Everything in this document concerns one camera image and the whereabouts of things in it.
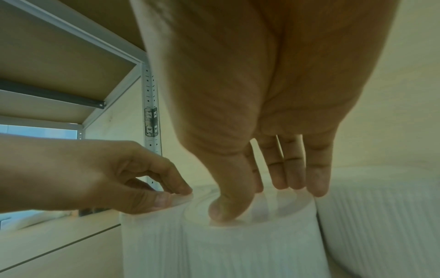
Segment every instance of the skin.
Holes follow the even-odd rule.
[[[212,219],[236,218],[263,190],[253,138],[276,188],[328,191],[337,128],[397,0],[131,2],[177,137],[220,187]]]
[[[173,163],[129,141],[55,140],[0,135],[0,213],[112,208],[137,214],[190,194]],[[149,176],[165,192],[136,179]]]

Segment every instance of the white paper roll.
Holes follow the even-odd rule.
[[[218,194],[191,202],[184,212],[192,278],[329,278],[330,271],[306,191],[266,187],[237,220],[208,216]]]
[[[174,198],[172,207],[161,211],[120,214],[124,278],[190,278],[182,214],[189,202],[211,190],[194,188],[191,195]]]
[[[417,168],[334,169],[316,200],[332,257],[363,278],[440,277],[440,184]]]

